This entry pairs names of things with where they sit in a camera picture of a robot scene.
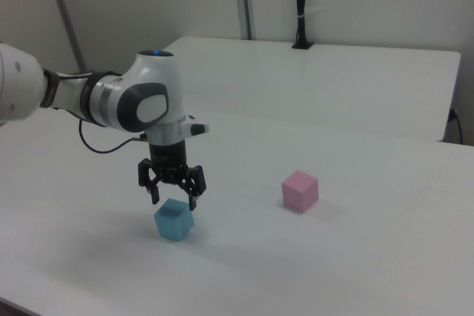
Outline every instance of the black cable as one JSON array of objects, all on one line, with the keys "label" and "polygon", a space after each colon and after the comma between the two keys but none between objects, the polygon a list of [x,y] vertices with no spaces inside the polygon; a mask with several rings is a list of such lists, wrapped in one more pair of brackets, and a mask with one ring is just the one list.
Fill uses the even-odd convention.
[{"label": "black cable", "polygon": [[86,139],[84,138],[84,135],[82,134],[82,121],[83,120],[80,120],[79,121],[79,136],[81,136],[81,141],[82,143],[88,148],[90,149],[92,152],[94,153],[99,153],[101,155],[104,155],[104,154],[107,154],[107,153],[112,153],[112,152],[115,152],[117,149],[120,149],[122,148],[123,146],[125,146],[126,144],[128,144],[129,142],[131,141],[145,141],[143,138],[138,138],[138,137],[132,137],[132,138],[129,138],[128,140],[122,142],[121,144],[119,144],[117,147],[115,148],[112,148],[112,149],[109,149],[107,151],[99,151],[97,149],[94,149],[92,148],[87,142],[86,142]]},{"label": "black cable", "polygon": [[461,144],[464,144],[463,143],[463,139],[462,139],[462,129],[461,129],[461,122],[459,121],[459,117],[456,113],[454,113],[454,117],[456,119],[456,122],[458,123],[458,128],[459,128],[459,142]]},{"label": "black cable", "polygon": [[84,79],[84,78],[87,78],[88,75],[84,75],[84,74],[81,74],[81,75],[66,75],[66,76],[59,76],[59,79],[61,79],[62,81],[63,80],[67,80],[67,79]]}]

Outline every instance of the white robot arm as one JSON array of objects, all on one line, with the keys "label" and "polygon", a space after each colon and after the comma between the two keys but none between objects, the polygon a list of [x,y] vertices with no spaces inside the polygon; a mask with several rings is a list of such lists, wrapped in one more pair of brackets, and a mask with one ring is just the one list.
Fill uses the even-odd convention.
[{"label": "white robot arm", "polygon": [[26,118],[37,107],[53,107],[99,126],[144,132],[151,159],[138,165],[138,184],[147,188],[154,204],[159,201],[158,182],[178,185],[193,210],[206,183],[201,166],[188,167],[184,139],[209,127],[186,116],[182,100],[178,63],[169,52],[141,51],[124,75],[62,75],[0,43],[0,126]]}]

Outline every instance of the pink cube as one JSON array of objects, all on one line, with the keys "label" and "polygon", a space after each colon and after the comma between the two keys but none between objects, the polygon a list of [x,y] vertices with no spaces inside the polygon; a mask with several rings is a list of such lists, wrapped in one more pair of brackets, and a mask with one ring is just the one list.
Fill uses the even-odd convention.
[{"label": "pink cube", "polygon": [[318,179],[300,170],[295,171],[283,183],[283,202],[285,205],[305,212],[318,201]]}]

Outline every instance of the white table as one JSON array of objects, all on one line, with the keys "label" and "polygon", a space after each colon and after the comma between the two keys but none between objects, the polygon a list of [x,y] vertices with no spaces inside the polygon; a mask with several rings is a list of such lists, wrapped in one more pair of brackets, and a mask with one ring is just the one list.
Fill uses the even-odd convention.
[{"label": "white table", "polygon": [[[0,296],[44,316],[472,314],[472,147],[188,113],[211,125],[187,141],[208,189],[181,243],[137,186],[146,144],[94,155],[54,110],[2,127]],[[319,178],[305,214],[281,203],[295,169]]]},{"label": "white table", "polygon": [[454,52],[180,38],[189,105],[300,124],[439,141],[460,55]]}]

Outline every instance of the black pole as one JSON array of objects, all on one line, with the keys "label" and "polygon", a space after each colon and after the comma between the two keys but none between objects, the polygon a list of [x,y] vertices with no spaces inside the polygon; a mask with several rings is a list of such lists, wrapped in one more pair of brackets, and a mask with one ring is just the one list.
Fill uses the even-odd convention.
[{"label": "black pole", "polygon": [[307,50],[313,43],[306,40],[306,24],[304,23],[304,3],[305,0],[296,0],[296,9],[298,12],[298,31],[296,33],[296,42],[292,48]]}]

